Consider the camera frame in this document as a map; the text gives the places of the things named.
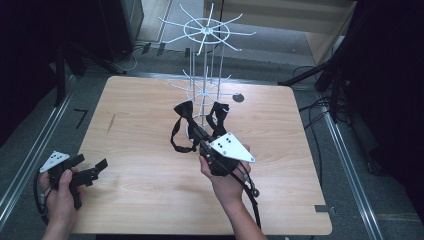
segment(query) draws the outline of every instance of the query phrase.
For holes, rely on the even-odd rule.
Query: white wire rack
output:
[[[235,48],[227,42],[231,35],[243,35],[250,36],[253,33],[240,33],[232,32],[227,24],[235,22],[240,19],[240,16],[231,19],[227,22],[220,22],[212,19],[212,13],[214,4],[212,3],[211,11],[208,18],[194,18],[188,13],[183,6],[180,4],[181,10],[191,19],[185,24],[174,23],[159,18],[162,22],[178,27],[182,27],[183,35],[172,39],[170,41],[163,41],[163,43],[172,43],[183,38],[190,39],[190,71],[187,73],[183,70],[184,75],[189,80],[189,84],[185,86],[179,86],[174,84],[174,81],[170,81],[169,84],[172,87],[185,91],[187,100],[193,101],[194,104],[199,106],[198,114],[193,118],[201,119],[201,123],[198,124],[205,129],[207,123],[205,123],[205,107],[210,107],[214,102],[218,102],[223,95],[240,95],[240,93],[222,93],[221,83],[228,80],[230,76],[222,79],[222,66],[224,61],[224,50],[225,47],[229,47],[234,51],[241,51],[241,49]],[[214,59],[215,49],[220,46],[221,57],[219,62],[218,76],[214,77]],[[203,62],[203,76],[196,76],[196,59],[202,54],[204,55]]]

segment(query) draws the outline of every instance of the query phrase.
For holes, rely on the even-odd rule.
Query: black strap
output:
[[[172,146],[174,147],[175,151],[177,151],[177,152],[181,152],[181,153],[195,152],[196,146],[199,145],[199,142],[196,141],[196,140],[193,140],[193,146],[191,146],[191,147],[178,146],[174,142],[174,136],[178,133],[178,131],[180,131],[181,118],[187,119],[189,138],[194,139],[193,128],[197,125],[197,123],[193,119],[193,102],[192,101],[186,101],[186,102],[180,103],[174,108],[174,111],[178,115],[180,115],[180,118],[175,123],[175,126],[172,129],[172,135],[171,135]]]
[[[171,135],[171,144],[174,147],[175,151],[181,153],[195,152],[197,145],[199,145],[199,140],[194,137],[193,129],[197,126],[197,123],[193,119],[193,102],[186,101],[178,104],[174,111],[180,116],[178,121],[175,123],[174,128],[172,129]],[[213,104],[212,110],[209,115],[206,116],[206,121],[213,129],[213,137],[222,136],[227,133],[224,128],[224,119],[227,116],[229,111],[228,104],[221,104],[215,102]],[[217,124],[213,121],[213,114],[215,113]],[[191,147],[182,147],[178,146],[174,142],[174,136],[180,131],[181,126],[181,118],[187,119],[188,122],[188,137],[189,139],[193,139],[193,146]]]
[[[209,115],[206,116],[206,121],[209,126],[213,129],[212,137],[219,137],[227,133],[227,130],[224,128],[224,120],[227,117],[227,113],[229,111],[228,104],[222,104],[218,102],[214,102],[213,107]],[[213,121],[213,113],[215,112],[215,116],[217,119],[217,124]]]

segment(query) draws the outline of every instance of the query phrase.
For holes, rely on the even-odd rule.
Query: hand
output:
[[[244,146],[248,151],[250,151],[250,147],[248,145]],[[225,177],[212,175],[207,160],[202,156],[199,157],[199,160],[201,172],[211,180],[215,196],[221,205],[226,208],[234,204],[242,203],[243,186],[241,186],[241,184],[231,175],[227,175]],[[244,172],[244,169],[246,168],[249,173],[251,168],[249,163],[245,161],[240,161],[240,164],[243,164],[244,168],[240,165],[237,166],[238,169],[236,168],[234,170],[234,174],[244,181],[244,174],[241,171]]]
[[[47,197],[47,208],[49,210],[49,224],[43,239],[67,239],[73,226],[77,221],[77,211],[74,207],[74,199],[69,191],[69,183],[72,180],[72,172],[77,172],[77,168],[63,172],[59,180],[59,189],[51,189],[49,174],[43,173],[40,178],[45,196]],[[78,188],[80,197],[83,195],[81,188]]]

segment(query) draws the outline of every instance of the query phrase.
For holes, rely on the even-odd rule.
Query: wooden table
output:
[[[230,104],[226,129],[249,144],[256,158],[251,176],[261,192],[264,233],[329,234],[329,214],[315,208],[325,201],[292,90],[230,83],[221,88],[245,97],[242,103],[231,96],[220,102]],[[80,153],[86,158],[82,169],[103,158],[109,167],[86,189],[75,233],[233,234],[200,173],[199,153],[177,153],[169,142],[178,119],[173,108],[185,100],[184,91],[167,80],[108,80]],[[184,131],[175,141],[191,146]]]

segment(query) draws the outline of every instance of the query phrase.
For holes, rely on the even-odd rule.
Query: forearm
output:
[[[68,239],[69,233],[69,227],[66,225],[49,223],[49,225],[47,225],[46,231],[44,232],[43,240]]]
[[[243,202],[240,201],[231,205],[223,205],[223,208],[230,219],[237,240],[266,239],[252,216],[250,216]]]

